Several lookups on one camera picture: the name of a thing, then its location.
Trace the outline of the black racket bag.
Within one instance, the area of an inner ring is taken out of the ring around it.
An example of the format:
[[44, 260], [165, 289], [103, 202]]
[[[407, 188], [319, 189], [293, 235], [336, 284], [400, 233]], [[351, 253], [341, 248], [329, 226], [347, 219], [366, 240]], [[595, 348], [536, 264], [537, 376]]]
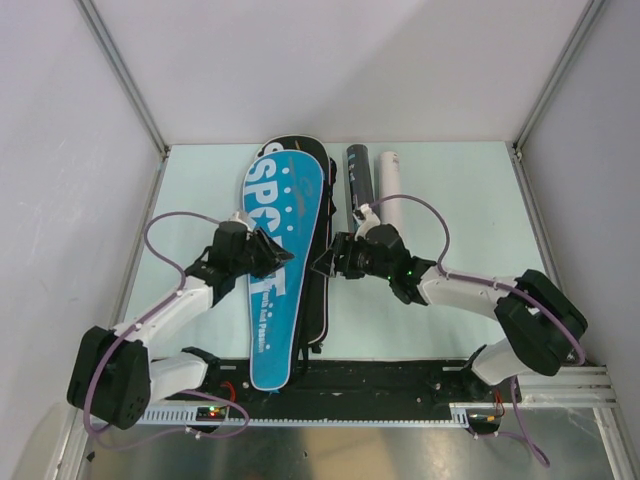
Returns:
[[304, 276], [301, 291], [294, 354], [292, 355], [292, 373], [290, 382], [302, 377], [309, 364], [309, 353], [319, 354], [321, 343], [329, 330], [329, 279], [310, 269], [310, 265], [324, 253], [332, 239], [332, 218], [336, 212], [333, 202], [333, 190], [336, 182], [337, 166], [324, 144], [315, 137], [304, 134], [281, 135], [265, 142], [255, 155], [258, 159], [268, 153], [279, 150], [300, 150], [316, 159], [324, 172], [324, 184], [320, 212], [316, 223], [310, 249], [310, 259]]

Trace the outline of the blue racket bag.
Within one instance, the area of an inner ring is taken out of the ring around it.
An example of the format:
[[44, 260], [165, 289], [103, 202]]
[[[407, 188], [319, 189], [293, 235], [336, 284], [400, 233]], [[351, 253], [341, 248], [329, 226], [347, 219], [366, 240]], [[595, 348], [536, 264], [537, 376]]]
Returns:
[[310, 154], [275, 151], [255, 160], [242, 187], [253, 227], [293, 254], [270, 274], [248, 280], [251, 321], [250, 380], [273, 392], [290, 379], [307, 259], [319, 216], [324, 172]]

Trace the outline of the white shuttlecock tube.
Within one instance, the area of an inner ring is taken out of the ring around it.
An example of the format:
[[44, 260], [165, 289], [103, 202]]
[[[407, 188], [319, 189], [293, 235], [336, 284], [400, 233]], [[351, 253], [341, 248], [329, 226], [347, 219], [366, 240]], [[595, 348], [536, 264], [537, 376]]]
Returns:
[[[378, 159], [378, 196], [386, 198], [401, 193], [401, 175], [399, 156], [393, 151], [384, 151]], [[403, 212], [399, 199], [387, 200], [379, 205], [380, 219], [383, 223], [402, 230]]]

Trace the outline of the black shuttlecock tube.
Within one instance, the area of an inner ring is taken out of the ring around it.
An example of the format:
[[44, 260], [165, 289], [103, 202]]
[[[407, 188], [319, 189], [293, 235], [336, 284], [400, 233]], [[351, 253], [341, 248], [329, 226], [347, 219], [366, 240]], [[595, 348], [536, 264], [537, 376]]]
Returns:
[[374, 202], [368, 148], [363, 144], [351, 144], [345, 152], [346, 202], [352, 227], [357, 226], [353, 211], [363, 204]]

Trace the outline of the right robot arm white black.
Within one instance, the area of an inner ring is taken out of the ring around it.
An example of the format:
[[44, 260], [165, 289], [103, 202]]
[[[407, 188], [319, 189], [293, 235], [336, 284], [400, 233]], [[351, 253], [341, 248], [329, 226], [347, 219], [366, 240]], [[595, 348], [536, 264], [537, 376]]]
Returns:
[[570, 353], [582, 352], [579, 340], [588, 328], [586, 318], [537, 270], [498, 279], [445, 271], [435, 261], [411, 254], [387, 224], [364, 235], [336, 234], [312, 268], [326, 277], [377, 277], [404, 304], [447, 306], [496, 321], [504, 339], [476, 351], [461, 378], [464, 393], [476, 401], [522, 373], [554, 376]]

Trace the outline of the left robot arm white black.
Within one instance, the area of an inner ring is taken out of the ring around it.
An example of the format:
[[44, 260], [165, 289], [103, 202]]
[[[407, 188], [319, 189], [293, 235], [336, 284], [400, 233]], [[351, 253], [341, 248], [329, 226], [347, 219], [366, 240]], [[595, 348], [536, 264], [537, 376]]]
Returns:
[[222, 385], [215, 355], [186, 347], [160, 357], [159, 348], [213, 309], [238, 278], [266, 278], [294, 257], [259, 227], [221, 222], [211, 244], [179, 271], [178, 285], [164, 298], [129, 322], [85, 332], [67, 387], [68, 404], [87, 420], [125, 430], [158, 400], [187, 390], [201, 399], [214, 397]]

